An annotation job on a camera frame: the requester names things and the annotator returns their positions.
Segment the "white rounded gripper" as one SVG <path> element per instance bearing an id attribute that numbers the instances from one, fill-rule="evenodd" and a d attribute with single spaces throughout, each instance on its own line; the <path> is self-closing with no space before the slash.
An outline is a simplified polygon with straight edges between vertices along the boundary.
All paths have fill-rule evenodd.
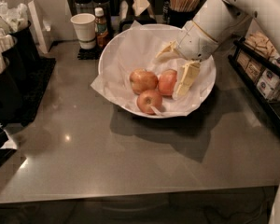
<path id="1" fill-rule="evenodd" d="M 165 63 L 179 57 L 191 60 L 178 68 L 177 81 L 174 87 L 175 100 L 185 96 L 200 73 L 199 60 L 207 60 L 217 49 L 218 42 L 210 37 L 194 21 L 187 21 L 180 30 L 176 42 L 169 42 L 156 56 L 155 61 Z"/>

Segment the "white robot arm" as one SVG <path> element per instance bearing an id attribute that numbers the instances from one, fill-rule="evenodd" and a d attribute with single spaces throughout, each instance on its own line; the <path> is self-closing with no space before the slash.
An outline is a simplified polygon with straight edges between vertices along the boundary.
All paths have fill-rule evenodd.
<path id="1" fill-rule="evenodd" d="M 156 59 L 181 57 L 204 61 L 226 38 L 227 32 L 249 18 L 258 23 L 280 54 L 280 0 L 206 0 Z"/>

